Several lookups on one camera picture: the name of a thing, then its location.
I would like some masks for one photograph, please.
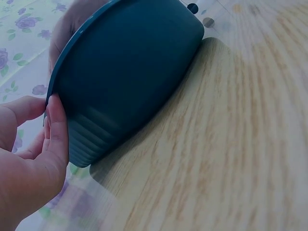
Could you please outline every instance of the wooden table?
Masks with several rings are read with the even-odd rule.
[[[203,41],[163,110],[91,167],[105,223],[87,230],[308,230],[308,0],[226,10],[233,27]]]

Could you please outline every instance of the teal bowl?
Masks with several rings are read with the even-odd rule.
[[[51,75],[69,131],[69,160],[86,167],[140,130],[183,79],[204,35],[178,0],[114,0],[73,35]]]

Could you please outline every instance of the plastic tablecloth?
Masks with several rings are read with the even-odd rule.
[[[71,2],[0,0],[0,103],[25,95],[46,97],[52,29]],[[18,128],[14,153],[31,143],[41,130],[42,121],[41,116]],[[22,221],[17,230],[46,230],[46,227],[48,230],[102,230],[103,227],[108,230],[104,216],[95,215],[99,205],[93,192],[102,192],[104,188],[92,181],[89,168],[79,169],[69,164],[60,194]]]

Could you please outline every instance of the hand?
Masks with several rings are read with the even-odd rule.
[[[109,0],[75,0],[60,18],[53,30],[49,48],[49,78],[55,63],[73,34],[90,16],[108,2]]]
[[[17,127],[43,114],[45,100],[23,97],[0,104],[0,224],[14,230],[55,197],[64,184],[68,164],[68,131],[60,98],[46,108],[44,128],[25,150],[12,154]]]

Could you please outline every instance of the purple flower print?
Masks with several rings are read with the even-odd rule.
[[[26,9],[25,9],[25,8],[21,8],[21,9],[18,11],[18,14],[19,14],[19,15],[22,15],[24,12],[26,12]]]
[[[64,11],[66,11],[66,6],[61,4],[61,3],[58,3],[56,9],[54,9],[52,11],[62,11],[62,12],[64,12]]]
[[[21,16],[19,19],[15,21],[16,26],[20,29],[27,29],[30,27],[35,27],[35,23],[37,23],[38,20],[33,17],[28,17],[27,14]]]
[[[0,48],[0,70],[6,66],[8,62],[8,53],[5,48]]]
[[[44,85],[37,85],[32,89],[32,94],[34,95],[45,95],[48,88]]]
[[[15,143],[14,143],[14,146],[13,146],[13,149],[12,149],[12,153],[17,152],[18,148],[21,148],[22,146],[23,146],[23,140],[17,134],[16,139],[15,139]]]
[[[56,195],[51,201],[49,201],[46,205],[49,209],[53,209],[56,207],[56,205],[59,203],[61,197],[65,193],[66,189],[68,187],[68,182],[65,180],[62,190],[59,192],[58,195]]]
[[[49,40],[51,38],[51,33],[49,30],[42,30],[39,34],[38,37],[42,37],[46,40]]]
[[[71,213],[72,219],[90,217],[95,206],[93,197],[90,196],[85,190],[80,190],[82,191],[81,196]]]

